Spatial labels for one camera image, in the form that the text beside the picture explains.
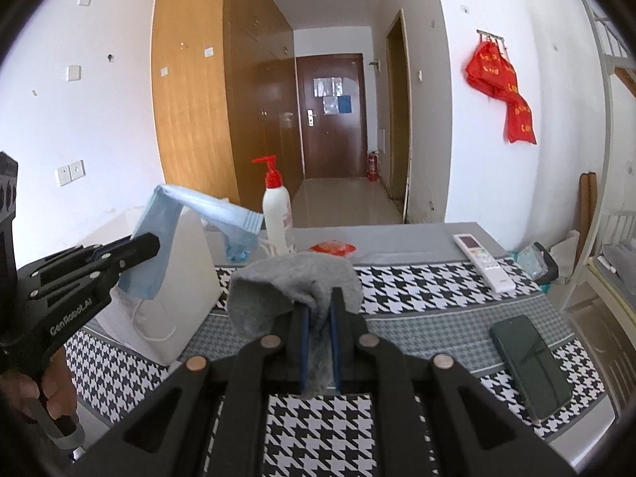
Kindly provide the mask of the person's left hand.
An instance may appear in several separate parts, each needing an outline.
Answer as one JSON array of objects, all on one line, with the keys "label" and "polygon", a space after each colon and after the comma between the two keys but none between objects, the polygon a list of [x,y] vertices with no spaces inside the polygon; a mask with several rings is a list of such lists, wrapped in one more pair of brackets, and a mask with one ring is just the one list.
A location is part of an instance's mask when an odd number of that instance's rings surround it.
[{"label": "person's left hand", "polygon": [[33,419],[26,401],[38,401],[44,393],[45,408],[52,419],[72,416],[77,411],[77,390],[72,381],[72,372],[66,360],[66,349],[60,348],[51,358],[40,383],[17,372],[8,370],[1,375],[1,391],[10,406]]}]

